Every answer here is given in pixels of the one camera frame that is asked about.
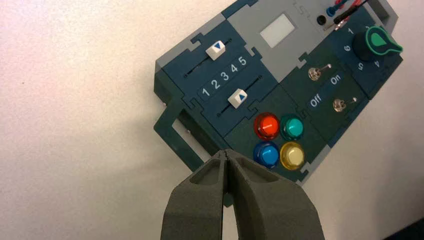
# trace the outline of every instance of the number label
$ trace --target number label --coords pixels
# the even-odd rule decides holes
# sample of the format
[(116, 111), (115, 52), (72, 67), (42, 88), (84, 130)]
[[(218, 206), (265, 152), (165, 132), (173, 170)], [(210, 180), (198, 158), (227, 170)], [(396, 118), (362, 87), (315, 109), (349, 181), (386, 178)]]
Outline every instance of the number label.
[(224, 71), (221, 72), (221, 77), (224, 79), (224, 81), (228, 81), (228, 79), (230, 79), (230, 77)]
[(313, 108), (316, 108), (317, 106), (318, 106), (318, 104), (320, 104), (321, 103), (321, 97), (320, 97), (320, 95), (319, 94), (317, 94), (317, 95), (315, 95), (313, 98), (312, 98), (312, 100), (310, 101), (310, 105), (313, 107)]
[(218, 84), (218, 81), (217, 80), (212, 80), (210, 82), (210, 84), (212, 84), (212, 86), (215, 85), (215, 89), (219, 89), (221, 87), (221, 85)]
[(241, 65), (243, 65), (243, 66), (247, 64), (246, 60), (244, 60), (242, 56), (238, 58), (238, 61), (239, 61), (239, 62), (240, 62), (240, 64), (241, 64)]
[(231, 72), (238, 72), (239, 71), (239, 69), (236, 67), (236, 66), (234, 66), (234, 64), (231, 64)]
[(208, 97), (210, 97), (211, 95), (209, 94), (209, 92), (203, 88), (203, 91), (201, 92), (202, 94), (206, 94)]

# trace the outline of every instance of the yellow button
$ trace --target yellow button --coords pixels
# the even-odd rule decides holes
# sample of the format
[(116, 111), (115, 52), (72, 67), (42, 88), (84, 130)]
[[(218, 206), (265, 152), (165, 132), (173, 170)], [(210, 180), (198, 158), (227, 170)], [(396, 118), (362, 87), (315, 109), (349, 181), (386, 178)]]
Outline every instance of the yellow button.
[(294, 171), (304, 164), (305, 153), (298, 143), (290, 141), (282, 146), (280, 160), (286, 169)]

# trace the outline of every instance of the round push button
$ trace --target round push button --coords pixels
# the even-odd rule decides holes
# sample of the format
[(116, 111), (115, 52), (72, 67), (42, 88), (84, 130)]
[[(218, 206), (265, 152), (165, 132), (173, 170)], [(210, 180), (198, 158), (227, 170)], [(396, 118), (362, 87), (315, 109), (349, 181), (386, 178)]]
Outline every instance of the round push button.
[(280, 158), (278, 147), (272, 142), (261, 142), (253, 150), (255, 162), (267, 167), (274, 167)]
[(280, 150), (281, 164), (288, 170), (299, 169), (305, 161), (305, 153), (296, 142), (287, 142)]
[(284, 126), (281, 129), (281, 133), (287, 140), (300, 139), (304, 133), (304, 123), (297, 116), (288, 115), (283, 117), (281, 125)]
[(272, 140), (280, 132), (280, 121), (269, 112), (259, 114), (254, 121), (254, 132), (262, 140)]

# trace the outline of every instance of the blue button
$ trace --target blue button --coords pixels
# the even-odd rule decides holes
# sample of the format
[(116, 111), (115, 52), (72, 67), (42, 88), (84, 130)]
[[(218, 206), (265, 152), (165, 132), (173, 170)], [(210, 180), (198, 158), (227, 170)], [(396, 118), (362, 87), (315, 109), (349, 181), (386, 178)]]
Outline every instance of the blue button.
[(275, 165), (278, 161), (278, 157), (279, 153), (275, 147), (266, 146), (263, 148), (261, 158), (267, 165)]
[(273, 168), (280, 159), (277, 145), (270, 141), (259, 143), (253, 150), (253, 159), (267, 168)]

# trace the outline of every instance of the black cable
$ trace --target black cable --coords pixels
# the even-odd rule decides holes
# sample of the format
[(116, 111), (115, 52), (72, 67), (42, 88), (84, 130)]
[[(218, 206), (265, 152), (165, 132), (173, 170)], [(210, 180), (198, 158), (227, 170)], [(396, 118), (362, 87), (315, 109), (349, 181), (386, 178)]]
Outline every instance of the black cable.
[(361, 3), (361, 4), (357, 5), (357, 6), (354, 6), (354, 7), (349, 8), (349, 10), (343, 12), (338, 17), (334, 18), (334, 24), (338, 25), (339, 23), (341, 23), (347, 17), (349, 17), (352, 14), (354, 14), (360, 7), (362, 7), (368, 1), (369, 0), (365, 0), (365, 1), (363, 1), (363, 3)]

